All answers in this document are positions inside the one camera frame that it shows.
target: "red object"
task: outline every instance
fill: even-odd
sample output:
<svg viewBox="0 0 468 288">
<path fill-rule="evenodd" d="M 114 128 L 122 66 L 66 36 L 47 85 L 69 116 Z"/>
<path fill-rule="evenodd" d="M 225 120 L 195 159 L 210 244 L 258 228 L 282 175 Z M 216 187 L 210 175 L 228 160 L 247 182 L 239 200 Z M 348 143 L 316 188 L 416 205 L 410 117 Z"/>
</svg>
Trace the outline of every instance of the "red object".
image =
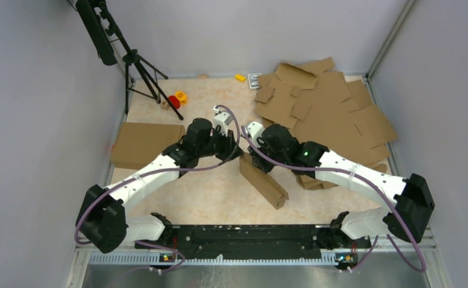
<svg viewBox="0 0 468 288">
<path fill-rule="evenodd" d="M 169 96 L 169 101 L 174 107 L 176 107 L 176 109 L 181 107 L 181 103 L 179 103 L 179 100 L 174 95 Z"/>
</svg>

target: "gray floor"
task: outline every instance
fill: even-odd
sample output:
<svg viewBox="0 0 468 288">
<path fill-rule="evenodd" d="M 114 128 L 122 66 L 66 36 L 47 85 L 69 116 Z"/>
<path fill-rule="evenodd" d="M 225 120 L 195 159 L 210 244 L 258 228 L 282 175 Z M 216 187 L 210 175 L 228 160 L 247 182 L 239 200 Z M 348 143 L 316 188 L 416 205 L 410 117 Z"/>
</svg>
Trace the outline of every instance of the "gray floor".
<svg viewBox="0 0 468 288">
<path fill-rule="evenodd" d="M 413 263 L 417 257 L 410 253 Z M 374 253 L 352 274 L 331 273 L 317 266 L 184 266 L 159 276 L 135 266 L 90 265 L 83 288 L 109 287 L 429 287 L 425 274 L 411 270 L 396 253 Z"/>
</svg>

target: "black cable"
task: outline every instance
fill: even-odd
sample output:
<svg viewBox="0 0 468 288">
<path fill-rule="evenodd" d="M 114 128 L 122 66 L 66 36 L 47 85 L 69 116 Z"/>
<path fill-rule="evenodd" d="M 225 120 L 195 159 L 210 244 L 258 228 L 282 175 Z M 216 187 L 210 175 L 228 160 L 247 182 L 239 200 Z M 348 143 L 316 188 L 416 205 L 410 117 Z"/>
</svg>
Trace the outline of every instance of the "black cable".
<svg viewBox="0 0 468 288">
<path fill-rule="evenodd" d="M 66 1 L 68 1 L 68 3 L 73 8 L 73 10 L 75 10 L 75 12 L 78 12 L 77 8 L 75 8 L 75 6 L 73 6 L 73 4 L 71 3 L 71 0 L 66 0 Z"/>
</svg>

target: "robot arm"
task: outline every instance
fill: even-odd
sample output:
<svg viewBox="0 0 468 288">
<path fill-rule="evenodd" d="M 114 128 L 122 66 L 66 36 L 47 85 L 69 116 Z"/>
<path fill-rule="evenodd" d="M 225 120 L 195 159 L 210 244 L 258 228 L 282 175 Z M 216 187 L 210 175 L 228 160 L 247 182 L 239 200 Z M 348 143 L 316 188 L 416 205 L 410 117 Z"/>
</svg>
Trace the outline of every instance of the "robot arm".
<svg viewBox="0 0 468 288">
<path fill-rule="evenodd" d="M 377 185 L 395 206 L 404 219 L 413 237 L 420 242 L 434 209 L 434 202 L 426 180 L 416 174 L 409 179 L 388 175 L 364 167 L 343 158 L 327 147 L 315 142 L 299 143 L 285 127 L 274 124 L 264 129 L 262 124 L 251 122 L 247 125 L 250 140 L 271 159 L 299 167 L 321 167 L 351 171 L 351 174 L 335 171 L 296 171 L 298 175 L 335 183 L 359 193 L 378 203 L 381 207 L 363 212 L 343 212 L 331 222 L 331 230 L 341 231 L 350 239 L 368 235 L 393 234 L 409 242 L 409 239 L 390 208 L 382 198 L 365 182 L 353 177 L 364 177 Z M 253 165 L 267 173 L 273 164 L 266 161 L 253 149 L 248 149 L 253 157 Z"/>
<path fill-rule="evenodd" d="M 109 189 L 115 190 L 93 208 L 80 232 L 103 253 L 111 252 L 122 242 L 157 240 L 165 229 L 163 217 L 127 218 L 126 214 L 153 191 L 182 177 L 187 169 L 195 168 L 200 158 L 216 156 L 230 161 L 239 157 L 243 151 L 236 146 L 233 131 L 227 128 L 231 121 L 229 113 L 215 109 L 213 123 L 194 119 L 178 143 L 170 145 L 133 175 L 104 188 L 91 187 L 82 202 L 77 223 L 92 202 Z"/>
</svg>

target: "beige table surface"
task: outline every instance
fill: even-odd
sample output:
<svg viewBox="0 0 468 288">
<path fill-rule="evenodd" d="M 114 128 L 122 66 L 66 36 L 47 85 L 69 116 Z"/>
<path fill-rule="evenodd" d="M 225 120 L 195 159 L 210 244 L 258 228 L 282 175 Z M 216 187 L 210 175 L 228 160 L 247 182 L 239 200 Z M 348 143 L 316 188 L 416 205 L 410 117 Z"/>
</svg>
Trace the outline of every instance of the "beige table surface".
<svg viewBox="0 0 468 288">
<path fill-rule="evenodd" d="M 361 77 L 347 76 L 354 81 Z M 162 110 L 153 99 L 134 93 L 127 122 L 157 124 L 182 124 L 185 127 L 194 118 L 212 120 L 212 108 L 223 104 L 231 108 L 240 125 L 257 120 L 254 114 L 256 92 L 247 82 L 231 79 L 176 79 L 161 80 L 160 87 L 167 95 L 184 91 L 188 104 L 179 111 L 184 116 L 180 121 L 172 110 Z M 149 93 L 141 80 L 136 89 Z M 241 139 L 241 148 L 248 144 Z M 203 158 L 199 167 L 218 163 L 214 157 Z M 115 168 L 112 182 L 130 176 L 135 170 Z M 266 199 L 239 173 L 239 161 L 233 160 L 207 172 L 191 172 L 177 181 L 168 183 L 141 201 L 132 211 L 132 216 L 158 212 L 174 224 L 322 224 L 329 223 L 343 211 L 363 211 L 378 207 L 372 201 L 345 188 L 309 191 L 296 183 L 288 170 L 275 167 L 271 175 L 289 193 L 285 205 L 275 210 Z"/>
</svg>

